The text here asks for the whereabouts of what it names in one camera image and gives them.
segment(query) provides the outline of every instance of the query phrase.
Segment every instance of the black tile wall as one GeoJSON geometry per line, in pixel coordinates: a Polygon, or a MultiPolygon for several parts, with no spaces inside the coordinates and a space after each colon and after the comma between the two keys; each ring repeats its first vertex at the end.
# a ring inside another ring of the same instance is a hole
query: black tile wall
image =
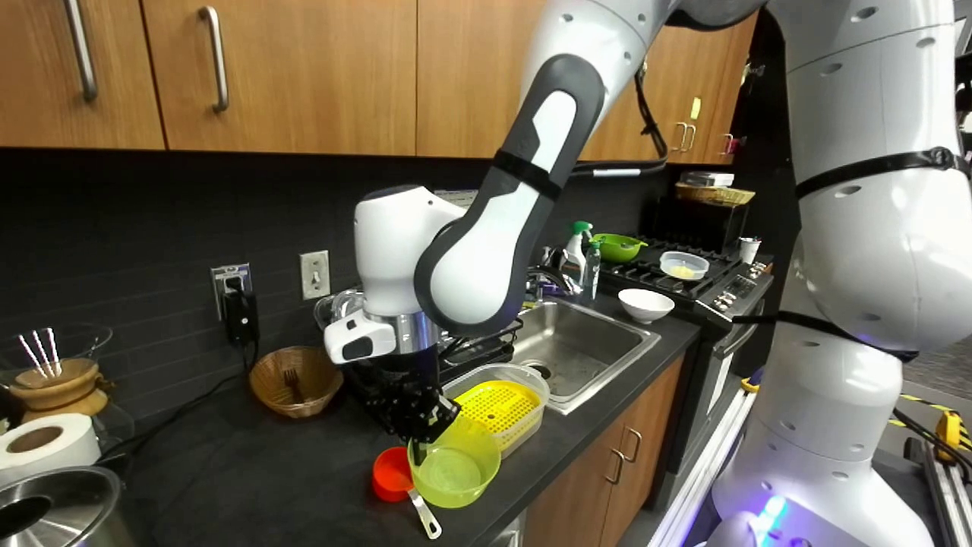
{"type": "MultiPolygon", "coordinates": [[[[318,342],[298,255],[332,250],[355,282],[352,208],[385,186],[477,187],[482,160],[0,152],[0,338],[105,322],[115,403],[150,418],[241,372],[215,322],[211,265],[249,262],[262,349],[318,342]]],[[[571,219],[635,231],[647,178],[577,178],[543,241],[571,219]]]]}

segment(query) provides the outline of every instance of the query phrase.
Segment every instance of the cup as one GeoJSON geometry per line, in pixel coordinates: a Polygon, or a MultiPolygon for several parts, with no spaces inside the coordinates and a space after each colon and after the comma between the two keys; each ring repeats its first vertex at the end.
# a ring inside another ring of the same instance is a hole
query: cup
{"type": "Polygon", "coordinates": [[[759,238],[738,238],[742,265],[754,265],[757,262],[759,244],[762,244],[759,238]]]}

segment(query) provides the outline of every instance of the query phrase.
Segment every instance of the black countertop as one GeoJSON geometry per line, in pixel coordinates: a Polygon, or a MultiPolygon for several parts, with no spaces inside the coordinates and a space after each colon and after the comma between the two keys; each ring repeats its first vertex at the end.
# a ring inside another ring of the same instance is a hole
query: black countertop
{"type": "MultiPolygon", "coordinates": [[[[469,507],[434,512],[437,545],[489,545],[566,465],[650,385],[694,338],[662,318],[662,341],[571,416],[543,425],[469,507]]],[[[352,394],[305,423],[265,409],[243,382],[159,430],[124,467],[124,505],[146,545],[429,545],[412,507],[380,505],[366,471],[398,443],[352,394]]]]}

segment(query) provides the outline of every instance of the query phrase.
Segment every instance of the stainless steel sink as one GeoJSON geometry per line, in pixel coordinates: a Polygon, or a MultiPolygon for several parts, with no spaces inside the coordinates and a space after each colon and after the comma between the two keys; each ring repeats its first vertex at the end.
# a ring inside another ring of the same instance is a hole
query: stainless steel sink
{"type": "Polygon", "coordinates": [[[543,302],[519,318],[514,365],[538,368],[545,408],[566,416],[659,342],[659,335],[574,302],[543,302]]]}

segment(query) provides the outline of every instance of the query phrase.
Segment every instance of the paper towel roll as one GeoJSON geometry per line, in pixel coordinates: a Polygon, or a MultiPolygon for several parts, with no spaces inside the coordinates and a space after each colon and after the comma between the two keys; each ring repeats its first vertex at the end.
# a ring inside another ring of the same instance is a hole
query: paper towel roll
{"type": "Polygon", "coordinates": [[[0,486],[27,475],[94,465],[100,459],[91,416],[54,414],[0,434],[0,486]]]}

